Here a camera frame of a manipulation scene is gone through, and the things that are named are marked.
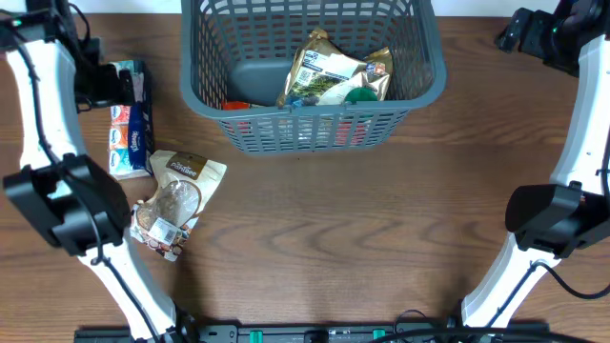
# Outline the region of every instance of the green lid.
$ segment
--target green lid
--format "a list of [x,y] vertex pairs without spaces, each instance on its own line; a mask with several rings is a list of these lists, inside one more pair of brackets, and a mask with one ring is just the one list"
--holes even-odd
[[374,91],[371,91],[368,88],[359,87],[347,93],[345,101],[352,103],[357,101],[377,101],[377,96]]

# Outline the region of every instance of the brown label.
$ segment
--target brown label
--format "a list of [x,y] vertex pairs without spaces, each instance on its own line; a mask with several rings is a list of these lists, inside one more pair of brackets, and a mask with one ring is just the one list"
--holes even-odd
[[203,166],[206,165],[206,162],[208,162],[208,160],[201,156],[185,152],[177,152],[174,156],[172,156],[172,158],[170,158],[168,163],[165,165],[165,168],[171,169],[181,173],[184,176],[188,176],[193,180],[196,180],[203,170]]

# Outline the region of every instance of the wooden table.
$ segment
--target wooden table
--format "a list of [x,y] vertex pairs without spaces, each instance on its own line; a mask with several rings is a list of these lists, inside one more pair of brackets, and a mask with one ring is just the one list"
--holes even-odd
[[[493,45],[507,19],[439,18],[445,93],[370,151],[253,158],[183,103],[178,15],[91,15],[107,60],[143,59],[154,76],[159,149],[229,166],[177,263],[143,247],[155,278],[189,312],[243,323],[391,321],[405,309],[448,314],[481,280],[519,185],[546,183],[559,159],[578,80]],[[0,174],[21,153],[17,93],[0,64]],[[109,110],[80,117],[107,165]],[[130,202],[152,179],[122,183]],[[70,341],[81,326],[126,323],[100,281],[49,247],[0,197],[0,340]],[[582,292],[610,280],[610,248],[575,253],[557,271]],[[517,318],[610,339],[608,300],[586,302],[544,277]]]

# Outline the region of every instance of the gray basket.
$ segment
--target gray basket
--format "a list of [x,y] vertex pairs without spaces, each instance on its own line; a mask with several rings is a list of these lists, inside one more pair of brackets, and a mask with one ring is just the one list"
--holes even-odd
[[[315,27],[355,58],[390,47],[386,101],[275,106],[296,49]],[[410,110],[440,96],[446,78],[430,0],[182,0],[182,96],[247,153],[383,143]],[[225,100],[269,107],[222,111]]]

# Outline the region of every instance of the blue and white package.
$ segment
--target blue and white package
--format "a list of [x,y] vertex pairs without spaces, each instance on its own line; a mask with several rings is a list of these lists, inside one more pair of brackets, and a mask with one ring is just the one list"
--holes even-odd
[[116,145],[117,138],[111,136],[109,170],[117,180],[150,176],[153,169],[149,158],[154,151],[153,116],[150,97],[150,77],[142,61],[122,61],[114,63],[117,72],[130,71],[132,75],[133,106],[112,106],[112,129],[115,135],[124,132],[126,147]]

